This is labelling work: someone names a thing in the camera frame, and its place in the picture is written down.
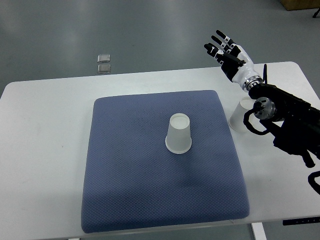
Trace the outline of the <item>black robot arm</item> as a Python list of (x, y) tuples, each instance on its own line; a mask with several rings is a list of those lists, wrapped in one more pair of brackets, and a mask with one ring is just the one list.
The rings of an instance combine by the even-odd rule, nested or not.
[(255, 102), (243, 117), (252, 133), (274, 136), (273, 145), (289, 155), (301, 156), (307, 168), (316, 164), (311, 155), (320, 156), (320, 111), (267, 81), (267, 66), (262, 82), (252, 82), (248, 94)]

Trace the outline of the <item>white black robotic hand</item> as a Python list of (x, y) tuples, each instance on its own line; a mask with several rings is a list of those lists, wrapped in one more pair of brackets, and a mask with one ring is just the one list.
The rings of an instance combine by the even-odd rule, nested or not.
[(239, 84), (245, 92), (262, 83), (263, 79), (255, 71), (254, 63), (247, 52), (222, 31), (217, 30), (216, 34), (217, 36), (211, 37), (215, 44), (207, 43), (204, 48), (207, 54), (219, 63), (226, 77)]

